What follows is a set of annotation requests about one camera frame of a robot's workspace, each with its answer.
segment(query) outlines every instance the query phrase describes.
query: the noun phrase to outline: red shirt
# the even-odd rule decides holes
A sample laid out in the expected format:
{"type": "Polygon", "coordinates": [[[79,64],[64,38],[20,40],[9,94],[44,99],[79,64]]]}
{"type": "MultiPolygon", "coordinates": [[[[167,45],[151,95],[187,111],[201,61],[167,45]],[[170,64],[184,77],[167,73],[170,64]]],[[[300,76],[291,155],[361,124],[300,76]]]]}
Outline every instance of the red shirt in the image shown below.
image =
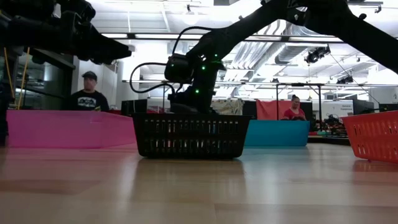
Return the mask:
{"type": "Polygon", "coordinates": [[[294,113],[292,111],[292,109],[288,109],[284,113],[284,119],[293,119],[295,117],[299,117],[299,118],[304,118],[305,119],[304,111],[301,110],[301,109],[298,109],[298,114],[297,114],[297,113],[294,113]]]}

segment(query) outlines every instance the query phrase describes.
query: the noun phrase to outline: wooden floor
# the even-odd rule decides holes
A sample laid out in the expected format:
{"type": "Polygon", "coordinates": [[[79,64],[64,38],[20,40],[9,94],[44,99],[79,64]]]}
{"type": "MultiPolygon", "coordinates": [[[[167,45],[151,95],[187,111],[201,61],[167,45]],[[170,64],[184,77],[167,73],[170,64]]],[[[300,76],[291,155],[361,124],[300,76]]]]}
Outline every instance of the wooden floor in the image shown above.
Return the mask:
{"type": "Polygon", "coordinates": [[[398,165],[350,147],[148,160],[128,147],[0,153],[1,224],[396,224],[398,165]]]}

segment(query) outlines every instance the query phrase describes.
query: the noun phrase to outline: man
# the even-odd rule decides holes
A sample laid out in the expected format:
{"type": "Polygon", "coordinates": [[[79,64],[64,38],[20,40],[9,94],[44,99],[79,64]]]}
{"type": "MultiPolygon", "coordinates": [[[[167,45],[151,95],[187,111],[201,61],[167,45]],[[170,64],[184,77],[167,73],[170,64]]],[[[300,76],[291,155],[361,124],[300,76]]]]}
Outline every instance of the man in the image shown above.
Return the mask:
{"type": "Polygon", "coordinates": [[[109,111],[108,101],[105,96],[95,90],[97,76],[94,72],[86,72],[84,78],[84,89],[72,94],[67,99],[66,110],[100,110],[109,111]]]}

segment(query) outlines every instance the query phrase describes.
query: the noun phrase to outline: black t-shirt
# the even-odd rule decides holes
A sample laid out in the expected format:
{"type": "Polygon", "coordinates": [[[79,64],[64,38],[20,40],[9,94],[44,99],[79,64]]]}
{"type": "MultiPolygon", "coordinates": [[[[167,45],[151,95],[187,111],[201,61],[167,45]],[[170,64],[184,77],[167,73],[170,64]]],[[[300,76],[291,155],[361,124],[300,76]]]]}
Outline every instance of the black t-shirt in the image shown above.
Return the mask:
{"type": "Polygon", "coordinates": [[[101,107],[101,111],[109,111],[106,97],[97,91],[94,93],[86,93],[80,90],[72,94],[65,103],[66,110],[92,111],[97,107],[101,107]]]}

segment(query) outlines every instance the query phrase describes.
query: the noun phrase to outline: ceiling light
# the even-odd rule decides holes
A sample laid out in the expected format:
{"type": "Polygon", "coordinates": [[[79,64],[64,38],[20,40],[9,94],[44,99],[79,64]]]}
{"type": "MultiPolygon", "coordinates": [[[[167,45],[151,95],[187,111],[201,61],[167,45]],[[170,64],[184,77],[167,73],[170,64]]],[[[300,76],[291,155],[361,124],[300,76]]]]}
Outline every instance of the ceiling light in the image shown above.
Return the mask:
{"type": "Polygon", "coordinates": [[[127,34],[102,34],[107,38],[127,38],[127,34]]]}
{"type": "Polygon", "coordinates": [[[325,57],[325,55],[330,54],[330,48],[318,47],[314,51],[309,51],[308,56],[305,58],[305,62],[308,64],[316,63],[319,59],[325,57]]]}
{"type": "MultiPolygon", "coordinates": [[[[178,34],[136,34],[136,39],[175,40],[178,34]]],[[[180,40],[199,40],[201,34],[183,34],[180,40]]]]}
{"type": "Polygon", "coordinates": [[[290,37],[290,41],[292,42],[326,42],[326,43],[343,43],[337,37],[328,37],[328,36],[312,36],[312,37],[290,37]]]}
{"type": "Polygon", "coordinates": [[[327,47],[328,44],[311,44],[311,43],[286,43],[288,47],[327,47]]]}
{"type": "Polygon", "coordinates": [[[197,12],[193,11],[187,11],[186,13],[183,14],[183,21],[187,25],[195,25],[199,20],[199,15],[197,12]]]}
{"type": "Polygon", "coordinates": [[[273,36],[267,36],[267,35],[252,35],[248,38],[246,38],[246,41],[264,41],[264,42],[278,42],[280,41],[281,37],[273,37],[273,36]]]}

